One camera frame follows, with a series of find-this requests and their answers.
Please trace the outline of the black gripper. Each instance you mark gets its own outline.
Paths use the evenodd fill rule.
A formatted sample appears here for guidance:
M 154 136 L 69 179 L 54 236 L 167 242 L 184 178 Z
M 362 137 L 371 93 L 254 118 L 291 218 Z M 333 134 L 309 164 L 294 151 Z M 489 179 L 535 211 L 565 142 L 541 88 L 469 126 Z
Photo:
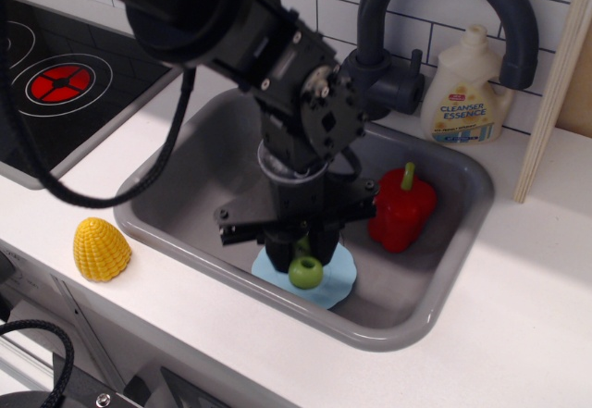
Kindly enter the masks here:
M 322 266 L 330 263 L 345 224 L 376 214 L 378 183 L 351 182 L 327 173 L 301 184 L 281 184 L 257 170 L 246 187 L 214 212 L 223 244 L 265 242 L 265 252 L 278 272 L 287 273 L 296 240 L 308 232 L 310 255 Z

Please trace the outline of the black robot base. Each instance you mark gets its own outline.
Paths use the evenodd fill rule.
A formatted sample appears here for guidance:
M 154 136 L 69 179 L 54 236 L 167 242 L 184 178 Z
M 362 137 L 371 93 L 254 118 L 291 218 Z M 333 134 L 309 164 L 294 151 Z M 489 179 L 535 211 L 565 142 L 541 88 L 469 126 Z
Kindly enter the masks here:
M 62 343 L 64 356 L 55 354 L 54 386 L 50 390 L 25 390 L 1 396 L 3 407 L 163 407 L 138 377 L 118 392 L 74 365 L 75 350 L 67 332 L 44 320 L 26 319 L 8 322 L 1 333 L 39 329 L 52 333 Z

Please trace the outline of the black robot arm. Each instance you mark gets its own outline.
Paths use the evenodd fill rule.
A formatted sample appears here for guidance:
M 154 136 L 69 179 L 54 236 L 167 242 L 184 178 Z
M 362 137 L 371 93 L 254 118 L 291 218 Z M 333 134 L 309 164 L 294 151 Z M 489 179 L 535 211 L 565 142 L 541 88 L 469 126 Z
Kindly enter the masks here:
M 225 244 L 262 243 L 287 271 L 298 253 L 331 261 L 346 223 L 373 216 L 352 143 L 366 117 L 334 50 L 280 0 L 120 0 L 133 35 L 170 66 L 204 65 L 258 104 L 264 179 L 216 210 Z

